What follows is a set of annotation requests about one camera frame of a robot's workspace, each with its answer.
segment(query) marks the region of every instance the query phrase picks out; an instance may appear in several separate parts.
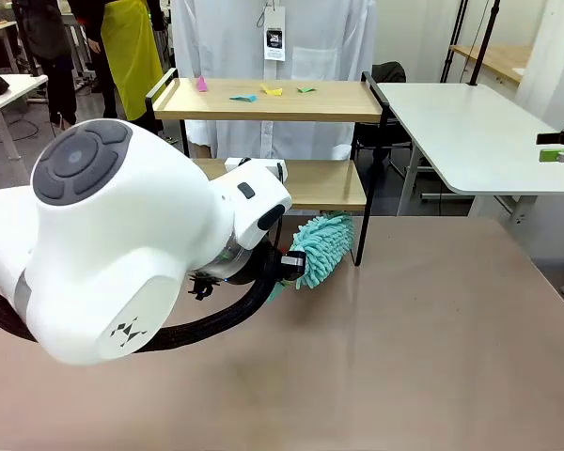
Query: robot logo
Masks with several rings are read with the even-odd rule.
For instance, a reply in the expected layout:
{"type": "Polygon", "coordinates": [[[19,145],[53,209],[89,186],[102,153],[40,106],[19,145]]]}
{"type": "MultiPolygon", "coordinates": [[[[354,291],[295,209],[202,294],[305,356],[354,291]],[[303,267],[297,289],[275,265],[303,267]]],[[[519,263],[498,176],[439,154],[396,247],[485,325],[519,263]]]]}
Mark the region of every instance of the robot logo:
{"type": "Polygon", "coordinates": [[[126,337],[127,337],[126,340],[123,343],[121,343],[121,345],[120,345],[122,348],[125,345],[127,345],[130,342],[130,340],[132,340],[132,338],[134,338],[136,335],[139,335],[139,334],[144,335],[146,332],[148,332],[148,331],[132,332],[133,323],[137,319],[138,319],[138,317],[135,317],[130,324],[127,324],[125,322],[122,323],[122,324],[119,324],[116,329],[111,331],[111,336],[115,335],[115,333],[117,331],[122,331],[126,335],[126,337]]]}

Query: yellow paper scrap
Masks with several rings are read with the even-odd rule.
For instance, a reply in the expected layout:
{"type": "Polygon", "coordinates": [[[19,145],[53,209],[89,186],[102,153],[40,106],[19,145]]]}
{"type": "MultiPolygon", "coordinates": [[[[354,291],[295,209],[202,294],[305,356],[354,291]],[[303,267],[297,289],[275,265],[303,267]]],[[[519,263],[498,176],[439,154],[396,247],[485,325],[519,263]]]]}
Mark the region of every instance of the yellow paper scrap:
{"type": "Polygon", "coordinates": [[[282,95],[282,88],[279,87],[278,89],[268,89],[266,85],[261,85],[261,89],[265,91],[268,96],[281,96],[282,95]]]}

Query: round gray button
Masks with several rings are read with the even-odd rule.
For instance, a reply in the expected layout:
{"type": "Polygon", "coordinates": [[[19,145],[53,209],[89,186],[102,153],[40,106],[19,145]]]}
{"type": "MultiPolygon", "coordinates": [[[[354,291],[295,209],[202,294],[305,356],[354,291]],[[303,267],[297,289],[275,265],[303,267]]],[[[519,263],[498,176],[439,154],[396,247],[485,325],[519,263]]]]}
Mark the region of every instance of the round gray button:
{"type": "Polygon", "coordinates": [[[55,174],[73,177],[86,169],[96,158],[98,143],[89,133],[78,133],[56,149],[52,160],[55,174]]]}

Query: white wall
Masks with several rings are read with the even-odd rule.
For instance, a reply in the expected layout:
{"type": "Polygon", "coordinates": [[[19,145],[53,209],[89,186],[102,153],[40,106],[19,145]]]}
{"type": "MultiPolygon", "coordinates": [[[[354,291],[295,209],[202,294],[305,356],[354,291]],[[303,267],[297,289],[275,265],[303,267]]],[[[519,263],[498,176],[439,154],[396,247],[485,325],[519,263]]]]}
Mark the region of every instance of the white wall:
{"type": "MultiPolygon", "coordinates": [[[[548,2],[516,101],[557,130],[564,127],[564,0],[548,2]]],[[[564,259],[564,196],[541,197],[517,239],[532,257],[564,259]]]]}
{"type": "MultiPolygon", "coordinates": [[[[477,44],[484,36],[493,1],[489,0],[477,44]]],[[[545,2],[502,0],[492,42],[532,44],[545,2]]],[[[410,82],[438,82],[460,0],[377,0],[377,3],[378,39],[374,61],[399,61],[410,82]]],[[[460,44],[472,45],[485,3],[486,0],[469,1],[460,44]]]]}

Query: wooden shelf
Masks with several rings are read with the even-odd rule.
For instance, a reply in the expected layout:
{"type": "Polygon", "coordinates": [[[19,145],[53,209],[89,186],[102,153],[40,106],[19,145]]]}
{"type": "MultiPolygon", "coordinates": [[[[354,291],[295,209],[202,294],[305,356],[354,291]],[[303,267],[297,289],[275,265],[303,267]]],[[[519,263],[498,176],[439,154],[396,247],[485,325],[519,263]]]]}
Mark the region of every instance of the wooden shelf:
{"type": "MultiPolygon", "coordinates": [[[[466,45],[452,45],[451,50],[456,54],[468,57],[473,61],[478,60],[479,47],[471,48],[466,45]]],[[[487,48],[482,65],[493,72],[520,84],[523,76],[514,69],[524,69],[528,65],[532,49],[525,45],[492,45],[487,48]]]]}
{"type": "MultiPolygon", "coordinates": [[[[224,160],[195,159],[209,179],[226,173],[224,160]]],[[[295,210],[363,211],[366,195],[352,161],[286,160],[285,186],[295,210]]]]}
{"type": "Polygon", "coordinates": [[[208,92],[198,92],[196,80],[174,79],[154,103],[157,119],[279,120],[378,123],[382,108],[365,83],[297,80],[207,79],[208,92]],[[268,96],[260,85],[283,88],[268,96]],[[301,94],[298,87],[317,90],[301,94]],[[232,101],[254,94],[257,101],[232,101]]]}

